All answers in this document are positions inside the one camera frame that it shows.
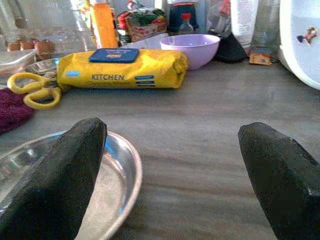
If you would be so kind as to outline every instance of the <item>small packet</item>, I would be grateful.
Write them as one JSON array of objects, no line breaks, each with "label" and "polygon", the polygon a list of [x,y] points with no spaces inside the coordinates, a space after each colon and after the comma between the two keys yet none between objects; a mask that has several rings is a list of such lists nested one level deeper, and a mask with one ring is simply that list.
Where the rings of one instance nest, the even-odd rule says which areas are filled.
[{"label": "small packet", "polygon": [[260,52],[252,51],[250,53],[249,63],[270,66],[272,64],[271,63],[271,56],[270,56],[270,54],[267,54],[267,53],[260,53]]}]

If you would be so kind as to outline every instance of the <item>kitchen counter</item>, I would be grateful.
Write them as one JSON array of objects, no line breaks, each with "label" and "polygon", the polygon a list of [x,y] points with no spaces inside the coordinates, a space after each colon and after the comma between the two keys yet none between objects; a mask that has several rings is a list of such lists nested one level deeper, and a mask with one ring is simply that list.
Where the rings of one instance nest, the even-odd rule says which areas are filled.
[{"label": "kitchen counter", "polygon": [[0,135],[0,154],[98,117],[142,158],[141,192],[113,239],[276,239],[240,152],[240,126],[264,122],[320,160],[320,91],[281,64],[210,62],[180,89],[73,89]]}]

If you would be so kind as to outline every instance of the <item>orange bottle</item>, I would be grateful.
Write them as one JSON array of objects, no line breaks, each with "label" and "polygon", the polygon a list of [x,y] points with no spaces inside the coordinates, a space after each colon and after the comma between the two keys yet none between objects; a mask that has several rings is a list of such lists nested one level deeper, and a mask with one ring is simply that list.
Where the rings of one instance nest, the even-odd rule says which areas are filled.
[{"label": "orange bottle", "polygon": [[118,41],[109,4],[106,2],[96,3],[90,7],[90,14],[96,47],[98,49],[117,48]]}]

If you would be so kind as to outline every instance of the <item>maroon cloth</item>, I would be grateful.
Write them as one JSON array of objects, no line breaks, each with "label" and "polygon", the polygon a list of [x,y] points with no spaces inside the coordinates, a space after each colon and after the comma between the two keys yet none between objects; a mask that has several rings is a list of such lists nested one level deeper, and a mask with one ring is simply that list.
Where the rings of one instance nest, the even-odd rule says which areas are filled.
[{"label": "maroon cloth", "polygon": [[34,109],[24,104],[24,96],[9,88],[0,89],[0,134],[20,127],[32,117]]}]

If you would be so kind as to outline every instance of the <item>white tube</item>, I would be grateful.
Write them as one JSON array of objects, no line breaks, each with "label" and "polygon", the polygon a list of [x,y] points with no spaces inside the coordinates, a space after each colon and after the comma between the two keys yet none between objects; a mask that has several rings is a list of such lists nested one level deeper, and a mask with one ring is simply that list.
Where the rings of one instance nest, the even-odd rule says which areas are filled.
[{"label": "white tube", "polygon": [[231,0],[231,29],[246,53],[250,50],[259,0]]}]

